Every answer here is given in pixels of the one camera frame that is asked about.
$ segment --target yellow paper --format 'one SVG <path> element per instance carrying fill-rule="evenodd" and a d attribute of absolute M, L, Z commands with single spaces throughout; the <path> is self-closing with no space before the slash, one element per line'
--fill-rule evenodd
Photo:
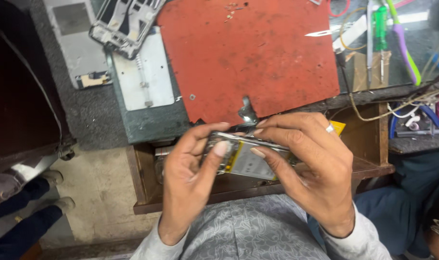
<path fill-rule="evenodd" d="M 339 135 L 341 135 L 341 132 L 343 132 L 344 127 L 346 126 L 345 123 L 340 123 L 337 121 L 330 121 L 333 125 L 333 128 L 335 128 L 335 132 Z"/>

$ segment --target fingernail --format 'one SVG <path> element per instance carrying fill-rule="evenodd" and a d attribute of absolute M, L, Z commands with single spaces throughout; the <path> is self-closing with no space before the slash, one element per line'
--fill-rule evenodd
<path fill-rule="evenodd" d="M 263 154 L 262 152 L 258 151 L 258 149 L 256 149 L 256 148 L 250 148 L 250 151 L 251 151 L 252 153 L 254 153 L 255 155 L 257 155 L 257 156 L 263 158 L 263 159 L 266 157 L 265 154 Z"/>
<path fill-rule="evenodd" d="M 228 148 L 229 148 L 229 142 L 228 141 L 220 141 L 219 143 L 217 143 L 215 145 L 215 147 L 213 147 L 213 152 L 217 156 L 223 157 L 227 153 Z"/>
<path fill-rule="evenodd" d="M 260 125 L 264 125 L 266 123 L 267 119 L 264 119 L 263 121 L 259 122 L 259 124 L 256 125 L 256 127 L 259 127 Z"/>
<path fill-rule="evenodd" d="M 256 130 L 253 132 L 253 135 L 259 134 L 259 133 L 263 132 L 263 130 L 264 130 L 264 129 L 256 129 Z"/>

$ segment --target person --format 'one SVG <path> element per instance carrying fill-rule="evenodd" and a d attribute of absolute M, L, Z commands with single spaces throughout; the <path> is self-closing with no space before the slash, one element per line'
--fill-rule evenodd
<path fill-rule="evenodd" d="M 29 201 L 41 198 L 46 192 L 64 181 L 58 171 L 46 171 L 27 183 L 16 195 L 0 203 L 0 218 L 27 206 Z M 48 229 L 75 207 L 70 197 L 33 213 L 19 222 L 0 238 L 0 260 L 16 260 L 27 252 Z"/>
<path fill-rule="evenodd" d="M 163 210 L 131 260 L 174 259 L 391 259 L 375 226 L 352 202 L 353 155 L 320 113 L 276 115 L 254 136 L 289 147 L 309 167 L 295 170 L 277 152 L 252 148 L 282 183 L 286 194 L 205 206 L 216 170 L 229 148 L 218 142 L 199 165 L 211 131 L 228 123 L 190 129 L 167 157 Z M 320 223 L 326 253 L 307 225 Z"/>
<path fill-rule="evenodd" d="M 375 225 L 391 255 L 407 251 L 418 258 L 432 254 L 439 260 L 439 235 L 430 230 L 433 219 L 439 220 L 439 149 L 390 154 L 389 161 L 396 168 L 393 181 L 355 195 L 357 209 Z M 323 245 L 317 221 L 309 217 L 308 225 Z"/>

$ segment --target screwdriver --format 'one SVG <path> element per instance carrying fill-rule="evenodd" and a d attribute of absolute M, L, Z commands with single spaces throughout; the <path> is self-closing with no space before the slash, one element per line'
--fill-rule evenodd
<path fill-rule="evenodd" d="M 406 38 L 404 36 L 404 28 L 399 22 L 399 18 L 397 16 L 396 8 L 394 7 L 393 1 L 386 0 L 386 2 L 388 3 L 391 16 L 393 17 L 393 31 L 396 33 L 396 36 L 399 41 L 399 47 L 401 49 L 402 59 L 406 64 L 407 72 L 409 73 L 409 76 L 412 79 L 413 84 L 415 84 L 415 86 L 418 86 L 421 83 L 421 76 L 419 69 L 415 65 L 415 62 L 413 62 L 413 59 L 410 56 L 409 51 L 407 50 Z"/>
<path fill-rule="evenodd" d="M 382 55 L 381 60 L 381 84 L 384 81 L 384 71 L 385 71 L 385 55 L 384 50 L 388 48 L 388 43 L 386 42 L 386 19 L 388 15 L 388 10 L 386 6 L 380 6 L 378 10 L 374 13 L 375 20 L 375 49 L 379 50 Z"/>

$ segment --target shirt sleeve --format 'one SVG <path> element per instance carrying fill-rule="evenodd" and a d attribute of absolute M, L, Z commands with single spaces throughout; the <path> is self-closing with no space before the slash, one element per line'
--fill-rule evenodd
<path fill-rule="evenodd" d="M 142 240 L 130 260 L 176 260 L 182 253 L 189 230 L 183 238 L 174 246 L 165 245 L 159 236 L 159 219 L 155 222 L 149 235 Z"/>
<path fill-rule="evenodd" d="M 380 242 L 373 223 L 355 210 L 354 230 L 347 238 L 335 238 L 323 228 L 327 255 L 332 260 L 390 260 L 386 247 Z"/>

